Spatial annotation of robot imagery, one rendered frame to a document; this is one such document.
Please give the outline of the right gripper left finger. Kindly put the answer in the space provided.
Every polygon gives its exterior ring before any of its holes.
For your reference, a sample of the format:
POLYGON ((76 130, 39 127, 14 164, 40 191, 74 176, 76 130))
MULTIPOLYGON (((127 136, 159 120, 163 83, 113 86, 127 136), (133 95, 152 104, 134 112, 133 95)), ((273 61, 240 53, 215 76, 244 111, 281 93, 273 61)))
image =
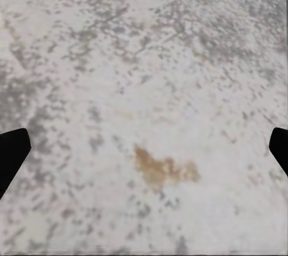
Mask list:
POLYGON ((0 199, 31 150, 26 128, 0 134, 0 199))

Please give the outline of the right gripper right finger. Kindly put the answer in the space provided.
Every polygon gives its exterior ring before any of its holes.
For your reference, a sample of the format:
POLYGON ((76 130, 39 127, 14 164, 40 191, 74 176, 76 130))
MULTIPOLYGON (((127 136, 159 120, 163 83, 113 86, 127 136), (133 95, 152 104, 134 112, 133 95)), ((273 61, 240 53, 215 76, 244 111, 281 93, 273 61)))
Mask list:
POLYGON ((273 129, 269 150, 288 176, 288 130, 277 127, 273 129))

